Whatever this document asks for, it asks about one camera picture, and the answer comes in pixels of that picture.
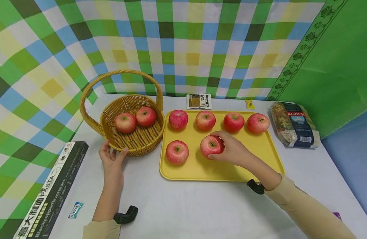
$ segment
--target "black wrist strap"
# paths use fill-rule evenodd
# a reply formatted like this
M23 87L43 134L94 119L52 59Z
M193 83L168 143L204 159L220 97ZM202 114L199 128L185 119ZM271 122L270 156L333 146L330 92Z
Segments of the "black wrist strap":
M247 186L249 186L257 194L264 194L264 186L262 184L257 184L254 179L248 181Z
M114 221L116 221L117 224L127 224L135 220L137 213L138 208L135 206L130 206L126 214L116 213L114 215Z

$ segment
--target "wicker basket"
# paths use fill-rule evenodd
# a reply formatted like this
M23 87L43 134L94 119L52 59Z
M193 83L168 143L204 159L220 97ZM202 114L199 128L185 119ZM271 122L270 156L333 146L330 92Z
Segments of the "wicker basket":
M104 79L105 77L121 74L121 73L132 73L138 74L145 78L148 78L154 83L157 92L157 99L154 102L151 98L143 95L127 95L122 96L113 100L103 110L100 117L100 124L90 117L85 110L85 100L87 95L91 92L93 86ZM136 114L137 110L143 106L149 106L154 109L157 114L157 120L151 127L142 127L137 125L136 130L130 134L120 133L116 130L114 121L115 118L123 113L130 112L133 115ZM109 139L109 145L121 151L123 148L128 147L128 156L136 157L148 154L150 151L155 149L160 143L165 130L165 116L162 113L163 109L163 95L160 86L150 75L135 70L116 70L109 73L100 75L98 78L93 80L84 89L80 98L80 112L86 123L93 128L97 133L102 135L105 139Z

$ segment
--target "blue wall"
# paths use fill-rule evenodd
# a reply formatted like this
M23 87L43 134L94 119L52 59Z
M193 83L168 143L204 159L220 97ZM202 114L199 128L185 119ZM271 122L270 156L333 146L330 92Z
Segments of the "blue wall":
M322 143L367 214L367 111Z

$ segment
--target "black pasta box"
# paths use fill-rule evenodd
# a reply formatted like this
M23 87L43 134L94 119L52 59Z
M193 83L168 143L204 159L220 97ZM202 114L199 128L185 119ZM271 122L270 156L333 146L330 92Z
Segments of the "black pasta box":
M14 239L49 238L87 150L85 142L66 143Z

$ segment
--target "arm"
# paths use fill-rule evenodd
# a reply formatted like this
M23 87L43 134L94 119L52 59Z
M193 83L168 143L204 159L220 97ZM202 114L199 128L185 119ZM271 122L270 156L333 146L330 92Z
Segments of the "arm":
M294 181L283 176L246 149L241 142L223 131L211 133L225 144L213 160L228 161L253 173L266 188L272 201L280 206L309 239L355 239L356 237L325 206L297 188Z
M93 219L83 229L83 239L118 239L120 235L120 225L113 218L120 205L124 184L122 163L128 150L125 148L116 156L115 150L110 153L108 144L106 140L98 151L104 166L104 187Z

